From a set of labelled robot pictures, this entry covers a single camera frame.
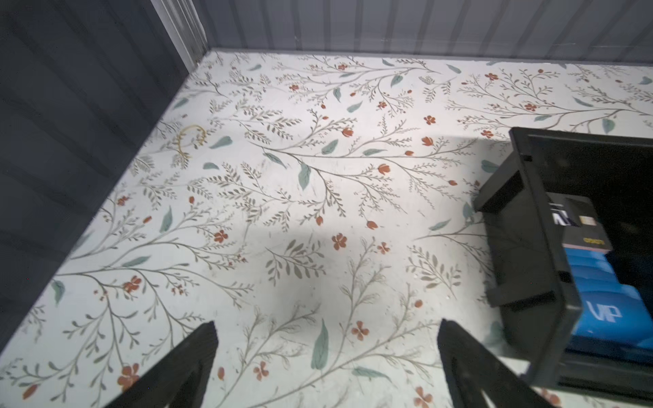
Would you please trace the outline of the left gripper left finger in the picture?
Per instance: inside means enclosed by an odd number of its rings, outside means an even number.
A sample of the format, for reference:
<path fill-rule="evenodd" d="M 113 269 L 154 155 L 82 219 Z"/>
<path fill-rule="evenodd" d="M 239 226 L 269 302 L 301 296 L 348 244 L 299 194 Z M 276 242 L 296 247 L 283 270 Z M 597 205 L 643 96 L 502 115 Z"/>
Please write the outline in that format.
<path fill-rule="evenodd" d="M 212 321 L 201 324 L 110 407 L 200 407 L 219 339 Z"/>

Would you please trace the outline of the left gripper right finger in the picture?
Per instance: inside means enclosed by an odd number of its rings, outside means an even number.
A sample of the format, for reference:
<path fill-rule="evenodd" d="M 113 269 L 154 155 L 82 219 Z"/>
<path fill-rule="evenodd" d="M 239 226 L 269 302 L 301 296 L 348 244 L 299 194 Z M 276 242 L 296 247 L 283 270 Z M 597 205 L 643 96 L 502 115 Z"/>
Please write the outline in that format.
<path fill-rule="evenodd" d="M 453 406 L 551 406 L 457 322 L 441 321 L 437 344 Z"/>

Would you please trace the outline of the blue VIP card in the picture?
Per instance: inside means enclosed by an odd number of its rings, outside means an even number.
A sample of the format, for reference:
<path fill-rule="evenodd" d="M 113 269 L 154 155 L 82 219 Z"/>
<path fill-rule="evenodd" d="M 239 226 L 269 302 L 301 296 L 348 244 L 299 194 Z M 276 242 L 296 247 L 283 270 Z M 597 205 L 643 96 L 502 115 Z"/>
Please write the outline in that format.
<path fill-rule="evenodd" d="M 652 338 L 652 317 L 639 291 L 607 280 L 576 281 L 583 312 L 572 336 L 637 346 Z"/>

